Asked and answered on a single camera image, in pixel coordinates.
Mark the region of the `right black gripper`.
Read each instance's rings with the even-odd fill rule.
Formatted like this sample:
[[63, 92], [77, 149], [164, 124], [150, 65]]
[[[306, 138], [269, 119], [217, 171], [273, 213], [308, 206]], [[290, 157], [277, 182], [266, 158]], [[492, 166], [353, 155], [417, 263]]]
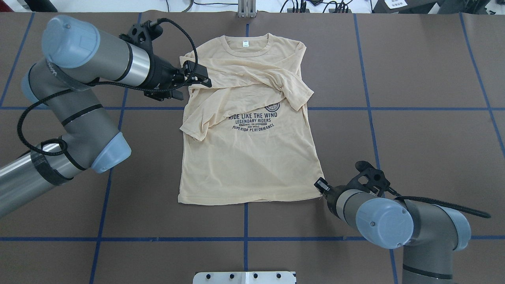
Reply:
[[334, 187], [332, 185], [328, 185], [327, 181], [322, 177], [317, 179], [317, 181], [314, 183], [314, 186], [318, 189], [321, 195], [325, 195], [328, 210], [333, 215], [338, 215], [336, 204], [343, 192], [348, 190], [347, 186], [339, 185]]

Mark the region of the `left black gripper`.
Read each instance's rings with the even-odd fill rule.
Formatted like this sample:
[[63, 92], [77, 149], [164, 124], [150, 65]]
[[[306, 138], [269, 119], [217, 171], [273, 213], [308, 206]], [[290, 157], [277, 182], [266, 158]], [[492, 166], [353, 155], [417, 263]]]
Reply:
[[184, 74], [173, 67], [168, 61], [156, 55], [150, 56], [150, 69], [144, 81], [144, 96], [162, 102], [165, 99], [184, 100], [182, 92], [177, 88], [199, 84], [206, 88], [212, 87], [207, 68], [193, 61], [184, 61]]

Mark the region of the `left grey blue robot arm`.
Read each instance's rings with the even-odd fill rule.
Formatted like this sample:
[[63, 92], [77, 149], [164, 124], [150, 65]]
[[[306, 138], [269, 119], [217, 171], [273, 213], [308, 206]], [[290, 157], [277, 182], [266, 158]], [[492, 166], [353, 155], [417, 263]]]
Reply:
[[[1, 169], [0, 214], [10, 214], [54, 187], [93, 169], [103, 173], [131, 155], [124, 135], [92, 88], [119, 86], [139, 90], [162, 102], [182, 100], [179, 88], [199, 84], [210, 88], [207, 68], [200, 65], [195, 44], [186, 31], [194, 58], [174, 67], [154, 54], [153, 40], [168, 18], [136, 23], [126, 34], [113, 36], [91, 23], [57, 15], [47, 23], [41, 47], [43, 58], [23, 77], [24, 95], [32, 102], [17, 123], [19, 140], [27, 152]], [[23, 123], [38, 106], [51, 110], [65, 133], [31, 144]]]

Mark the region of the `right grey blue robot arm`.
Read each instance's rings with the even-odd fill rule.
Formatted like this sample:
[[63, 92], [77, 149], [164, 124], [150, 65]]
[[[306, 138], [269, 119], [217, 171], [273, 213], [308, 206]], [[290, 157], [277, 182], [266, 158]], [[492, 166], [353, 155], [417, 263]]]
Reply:
[[453, 284], [453, 255], [466, 248], [472, 230], [458, 210], [435, 203], [399, 201], [360, 189], [332, 187], [323, 178], [314, 186], [332, 214], [370, 243], [403, 249], [404, 284]]

